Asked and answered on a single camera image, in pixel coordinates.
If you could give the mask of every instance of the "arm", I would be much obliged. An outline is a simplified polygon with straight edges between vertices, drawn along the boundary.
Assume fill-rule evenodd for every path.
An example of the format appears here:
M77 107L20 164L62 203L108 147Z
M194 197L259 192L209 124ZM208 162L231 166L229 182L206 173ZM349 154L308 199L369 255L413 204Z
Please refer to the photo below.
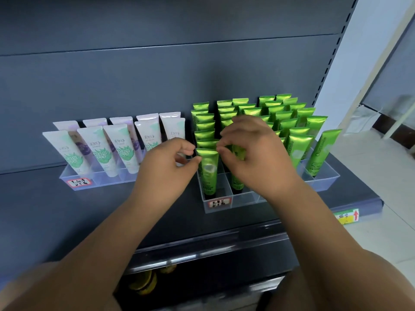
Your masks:
M259 118L238 116L222 131L217 151L231 172L272 205L287 230L319 308L408 310L415 303L378 260L348 234L297 175L281 140ZM240 161L226 145L246 149ZM262 177L258 170L267 170ZM323 288L323 293L316 292Z
M175 138L149 151L127 201L5 310L102 310L137 246L196 172L200 157L176 167L186 163L176 153L193 150Z

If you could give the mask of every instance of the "aloe leaf illustration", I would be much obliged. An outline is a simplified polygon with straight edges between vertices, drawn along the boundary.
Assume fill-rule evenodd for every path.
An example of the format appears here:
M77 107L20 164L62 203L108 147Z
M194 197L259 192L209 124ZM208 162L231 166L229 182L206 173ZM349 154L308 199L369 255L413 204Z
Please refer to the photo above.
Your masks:
M70 164L73 168L79 168L83 163L83 157L78 156L75 153L73 154L65 154L65 160Z
M131 160L131 158L134 156L134 151L130 146L118 147L117 152L123 160Z
M105 148L101 150L96 149L93 153L98 162L100 162L101 164L107 164L112 157L111 152L107 151Z

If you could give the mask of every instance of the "dark baseboard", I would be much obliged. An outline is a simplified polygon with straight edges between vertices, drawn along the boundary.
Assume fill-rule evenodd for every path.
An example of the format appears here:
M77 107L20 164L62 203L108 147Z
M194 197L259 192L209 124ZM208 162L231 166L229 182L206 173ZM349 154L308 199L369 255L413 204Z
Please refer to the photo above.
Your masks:
M395 122L396 120L392 119L391 117L381 114L379 119L377 119L373 125L373 128L385 134ZM415 130L409 126L401 124L395 133L392 134L391 139L398 142L407 149L410 149L415 145Z

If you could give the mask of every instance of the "right hand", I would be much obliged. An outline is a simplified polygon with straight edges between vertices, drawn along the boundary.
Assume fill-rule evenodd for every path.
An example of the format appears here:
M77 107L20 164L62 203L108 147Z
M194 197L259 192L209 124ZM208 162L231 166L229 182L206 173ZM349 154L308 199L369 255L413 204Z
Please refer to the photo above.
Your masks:
M291 193L303 183L284 148L281 139L258 117L235 116L231 125L220 133L217 151L232 174L268 201ZM239 160L226 145L246 149L245 160Z

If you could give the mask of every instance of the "red-bordered label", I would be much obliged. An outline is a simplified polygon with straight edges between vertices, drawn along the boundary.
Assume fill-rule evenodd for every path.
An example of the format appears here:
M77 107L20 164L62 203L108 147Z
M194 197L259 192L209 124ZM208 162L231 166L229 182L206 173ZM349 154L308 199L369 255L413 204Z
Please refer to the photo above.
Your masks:
M213 209L213 208L218 207L218 206L223 206L223 205L231 204L231 202L232 202L232 198L231 197L219 198L217 200L210 201L209 202L209 208Z
M66 183L71 188L78 188L78 187L84 187L84 186L87 186L87 185L91 185L92 181L88 178L79 178L79 179L68 180L68 181L66 181Z

